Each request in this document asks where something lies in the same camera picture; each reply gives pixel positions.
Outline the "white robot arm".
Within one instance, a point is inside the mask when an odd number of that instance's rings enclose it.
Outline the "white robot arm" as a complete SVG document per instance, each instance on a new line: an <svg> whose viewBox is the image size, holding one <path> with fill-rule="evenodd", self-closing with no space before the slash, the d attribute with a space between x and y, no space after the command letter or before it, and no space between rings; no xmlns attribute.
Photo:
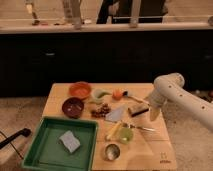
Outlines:
<svg viewBox="0 0 213 171"><path fill-rule="evenodd" d="M166 101L170 100L213 132L213 104L183 89L185 79L180 73L158 76L153 91L148 95L150 120L155 121Z"/></svg>

